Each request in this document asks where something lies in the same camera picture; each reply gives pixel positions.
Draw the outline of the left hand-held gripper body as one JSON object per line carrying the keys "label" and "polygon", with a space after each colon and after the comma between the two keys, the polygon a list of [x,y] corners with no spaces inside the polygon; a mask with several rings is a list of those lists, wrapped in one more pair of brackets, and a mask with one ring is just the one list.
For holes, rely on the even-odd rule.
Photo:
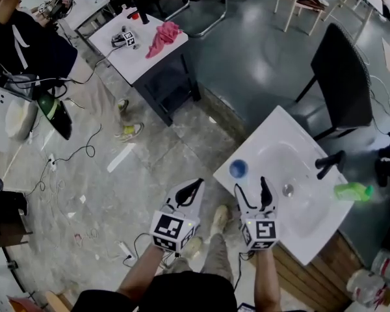
{"label": "left hand-held gripper body", "polygon": [[169,252],[181,252],[193,238],[200,218],[186,217],[181,211],[163,205],[153,214],[149,234],[154,245]]}

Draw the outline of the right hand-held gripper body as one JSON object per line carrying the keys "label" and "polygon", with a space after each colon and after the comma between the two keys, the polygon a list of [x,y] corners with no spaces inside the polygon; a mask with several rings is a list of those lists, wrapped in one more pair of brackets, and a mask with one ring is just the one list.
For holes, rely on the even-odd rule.
{"label": "right hand-held gripper body", "polygon": [[273,211],[242,215],[240,230],[248,251],[268,250],[278,241],[278,222]]}

